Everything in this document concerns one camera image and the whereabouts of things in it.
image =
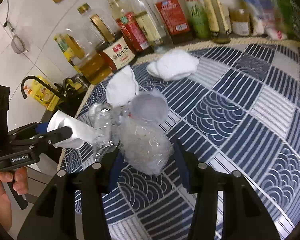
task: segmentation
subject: yellow packaging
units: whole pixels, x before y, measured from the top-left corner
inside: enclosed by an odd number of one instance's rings
[[[44,83],[46,83],[47,85],[49,85],[49,83],[47,82],[47,80],[44,79],[43,77],[38,76],[38,78],[40,80],[42,80]],[[32,98],[34,98],[35,100],[37,100],[41,105],[43,105],[44,107],[46,107],[47,110],[49,110],[51,112],[55,109],[58,101],[60,100],[59,97],[55,96],[49,89],[47,89],[46,87],[44,87],[43,85],[41,85],[36,80],[32,81],[32,84],[31,84],[30,88],[28,88],[27,86],[25,86],[24,89],[27,90],[27,93]]]

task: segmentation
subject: glass bottle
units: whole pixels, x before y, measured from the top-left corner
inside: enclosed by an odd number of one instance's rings
[[[136,51],[132,43],[118,30],[113,19],[107,19],[106,14],[100,17],[91,10],[87,3],[80,6],[78,11],[88,27],[86,30],[92,29],[99,37],[99,43],[95,46],[95,50],[108,63],[113,72],[135,63]]]
[[[120,27],[122,33],[130,39],[133,47],[137,52],[145,51],[144,54],[152,52],[152,49],[140,29],[138,23],[134,19],[134,13],[120,0],[107,0],[113,19]]]
[[[173,44],[193,39],[189,23],[178,0],[153,0],[171,35]]]
[[[185,0],[196,36],[208,40],[211,37],[207,14],[199,0]]]
[[[171,38],[146,0],[128,0],[135,20],[145,34],[154,52],[164,53],[172,48]]]
[[[220,0],[203,0],[207,11],[209,28],[213,42],[226,44],[230,42],[229,25],[222,10]]]

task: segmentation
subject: tablecloth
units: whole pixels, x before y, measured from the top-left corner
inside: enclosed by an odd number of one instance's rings
[[[160,127],[168,138],[179,138],[187,151],[217,171],[245,175],[284,239],[300,220],[300,49],[248,42],[190,53],[201,59],[198,70],[179,81],[153,78],[146,71],[148,62],[137,63],[133,71],[140,90],[157,88],[167,98],[169,116]],[[89,107],[106,102],[107,83],[92,88],[79,120],[89,123]],[[85,169],[92,154],[88,144],[67,149],[60,167]],[[196,195],[181,184],[173,156],[159,176],[125,163],[118,187],[103,196],[109,230],[117,240],[186,239],[195,201]],[[75,209],[81,212],[80,192]],[[222,218],[219,192],[216,240]]]

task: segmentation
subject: red label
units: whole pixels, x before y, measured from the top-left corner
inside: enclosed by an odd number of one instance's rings
[[[119,25],[122,33],[131,41],[136,51],[143,51],[149,47],[149,44],[133,16],[134,14],[129,12],[115,21]]]
[[[169,29],[170,34],[190,31],[188,22],[178,0],[165,0],[155,4]]]
[[[118,52],[119,50],[122,49],[122,46],[120,44],[118,44],[117,46],[112,48],[114,52]]]

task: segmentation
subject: tiled wall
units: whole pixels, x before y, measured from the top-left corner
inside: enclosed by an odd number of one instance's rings
[[[25,42],[28,53],[16,54],[11,46],[11,34],[2,26],[7,14],[7,1],[0,5],[0,85],[10,87],[9,130],[30,122],[40,121],[45,108],[32,98],[23,99],[20,91],[22,79],[28,75],[41,75],[50,83],[61,83],[76,71],[60,52],[53,36],[63,31],[79,17],[76,8],[87,2],[92,8],[108,10],[106,0],[9,0],[9,20],[15,33]],[[238,5],[238,0],[221,0],[224,4]]]

